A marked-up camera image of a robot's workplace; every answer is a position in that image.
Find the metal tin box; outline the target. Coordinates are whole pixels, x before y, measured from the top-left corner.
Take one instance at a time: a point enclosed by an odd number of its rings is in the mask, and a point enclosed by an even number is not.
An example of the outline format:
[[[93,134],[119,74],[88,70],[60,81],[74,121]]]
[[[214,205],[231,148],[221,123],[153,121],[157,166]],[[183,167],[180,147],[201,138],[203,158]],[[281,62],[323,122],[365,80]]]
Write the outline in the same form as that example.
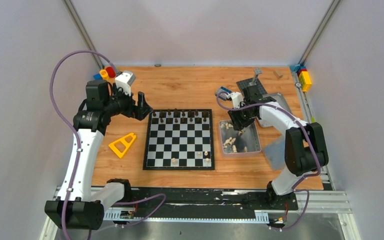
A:
[[[262,151],[255,123],[241,131],[236,131],[231,120],[221,120],[218,127],[221,153],[225,158],[255,157]]]

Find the black white chessboard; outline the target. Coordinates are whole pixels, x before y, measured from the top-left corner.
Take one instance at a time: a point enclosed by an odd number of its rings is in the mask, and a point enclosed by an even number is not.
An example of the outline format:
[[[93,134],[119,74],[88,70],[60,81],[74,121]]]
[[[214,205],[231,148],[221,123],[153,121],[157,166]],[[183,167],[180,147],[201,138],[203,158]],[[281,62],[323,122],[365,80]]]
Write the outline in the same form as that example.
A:
[[[211,109],[157,109],[148,117],[143,170],[214,170]],[[172,158],[178,160],[172,166]]]

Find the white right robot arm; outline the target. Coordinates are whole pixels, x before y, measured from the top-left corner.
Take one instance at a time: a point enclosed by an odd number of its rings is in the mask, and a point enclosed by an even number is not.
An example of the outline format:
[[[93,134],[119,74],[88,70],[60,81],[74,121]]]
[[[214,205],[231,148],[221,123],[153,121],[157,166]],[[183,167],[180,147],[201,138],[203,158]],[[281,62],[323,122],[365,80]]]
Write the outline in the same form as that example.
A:
[[[265,121],[284,137],[285,167],[280,175],[269,182],[265,195],[266,204],[278,209],[306,178],[320,175],[321,168],[329,162],[322,126],[306,122],[283,108],[271,96],[263,96],[255,85],[243,92],[221,92],[232,102],[227,108],[233,128],[241,131],[255,120]]]

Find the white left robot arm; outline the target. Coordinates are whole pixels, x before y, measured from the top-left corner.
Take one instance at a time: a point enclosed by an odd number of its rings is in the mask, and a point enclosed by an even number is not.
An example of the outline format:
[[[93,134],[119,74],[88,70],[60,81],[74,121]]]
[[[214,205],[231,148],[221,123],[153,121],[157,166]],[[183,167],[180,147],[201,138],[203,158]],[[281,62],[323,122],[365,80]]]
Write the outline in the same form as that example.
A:
[[[131,92],[132,80],[93,80],[86,84],[86,99],[73,122],[73,145],[64,182],[55,200],[45,203],[46,215],[60,229],[98,230],[105,211],[118,203],[122,207],[133,201],[130,182],[113,178],[96,193],[91,192],[98,151],[111,118],[123,115],[143,120],[152,112],[143,92],[137,100]]]

